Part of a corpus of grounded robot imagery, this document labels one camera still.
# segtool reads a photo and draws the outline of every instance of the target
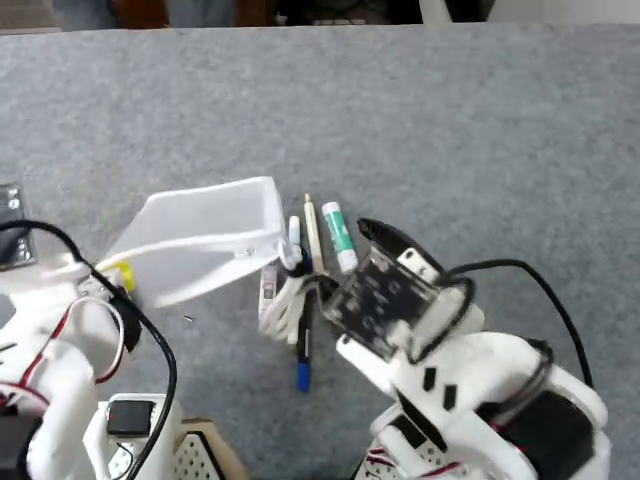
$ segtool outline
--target gray table surface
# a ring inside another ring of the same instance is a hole
[[[640,28],[72,33],[0,38],[0,65],[0,179],[23,180],[34,216],[90,257],[153,192],[271,175],[287,214],[308,191],[339,200],[352,228],[397,225],[445,265],[530,261],[584,337],[611,478],[637,478]],[[495,328],[548,339],[579,375],[535,284],[477,278]],[[153,313],[179,399],[215,419],[255,478],[344,476],[389,400],[320,322],[312,393],[296,392],[290,354],[256,331],[257,284]],[[163,390],[163,360],[143,349],[112,390]]]

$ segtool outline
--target marker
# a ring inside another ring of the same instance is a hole
[[[300,248],[300,217],[289,217],[289,243],[295,249]],[[298,343],[298,325],[287,336],[287,345],[295,347]]]
[[[349,236],[338,202],[325,203],[322,206],[322,215],[327,221],[329,232],[331,232],[333,250],[338,256],[340,271],[349,275],[358,267],[358,255],[353,248],[353,241]]]
[[[298,344],[296,347],[296,355],[298,357],[298,390],[303,393],[309,393],[311,390],[311,313],[309,308],[313,302],[310,295],[313,292],[307,292],[307,298],[304,302],[302,317],[300,318],[300,326],[298,329]]]
[[[318,223],[316,222],[316,211],[311,202],[311,195],[308,193],[304,194],[304,218],[307,224],[307,238],[309,240],[309,252],[313,263],[313,271],[316,273],[324,273],[320,235],[318,234]]]

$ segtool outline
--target yellow part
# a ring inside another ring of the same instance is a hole
[[[114,268],[117,268],[122,273],[124,286],[127,291],[133,292],[136,289],[136,277],[133,274],[133,267],[131,267],[131,264],[126,261],[117,262],[107,268],[105,271],[113,270]]]

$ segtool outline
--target green label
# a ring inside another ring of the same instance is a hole
[[[353,250],[353,243],[347,226],[344,224],[344,217],[340,212],[331,212],[325,215],[324,218],[329,224],[329,231],[331,232],[331,241],[333,242],[333,248],[337,253],[344,250]]]

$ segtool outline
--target blue pen cap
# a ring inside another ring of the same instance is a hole
[[[311,365],[306,362],[298,363],[298,390],[303,393],[311,390]]]

